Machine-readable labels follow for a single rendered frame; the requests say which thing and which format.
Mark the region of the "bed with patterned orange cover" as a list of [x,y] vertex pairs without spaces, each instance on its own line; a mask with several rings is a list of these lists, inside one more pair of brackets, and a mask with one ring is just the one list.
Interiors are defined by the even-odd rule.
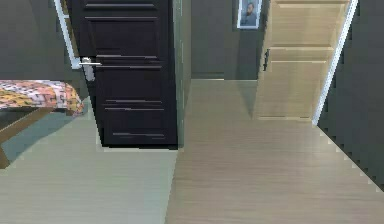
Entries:
[[10,165],[2,144],[52,112],[78,116],[83,99],[67,82],[0,79],[0,169]]

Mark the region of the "dark brown panelled door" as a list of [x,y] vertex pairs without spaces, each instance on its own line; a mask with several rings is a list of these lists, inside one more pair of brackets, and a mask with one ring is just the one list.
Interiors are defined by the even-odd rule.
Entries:
[[104,147],[178,146],[172,0],[67,0]]

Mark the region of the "light wooden panelled door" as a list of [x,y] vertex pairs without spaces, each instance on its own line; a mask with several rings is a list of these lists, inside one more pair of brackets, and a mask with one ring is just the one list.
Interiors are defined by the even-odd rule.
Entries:
[[[350,0],[270,0],[256,92],[257,118],[313,117],[349,5]],[[268,67],[263,71],[267,49]]]

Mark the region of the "framed portrait picture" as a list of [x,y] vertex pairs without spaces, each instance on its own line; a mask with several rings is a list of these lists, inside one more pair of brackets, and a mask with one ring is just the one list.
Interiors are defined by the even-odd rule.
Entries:
[[237,12],[238,29],[258,29],[262,0],[239,0]]

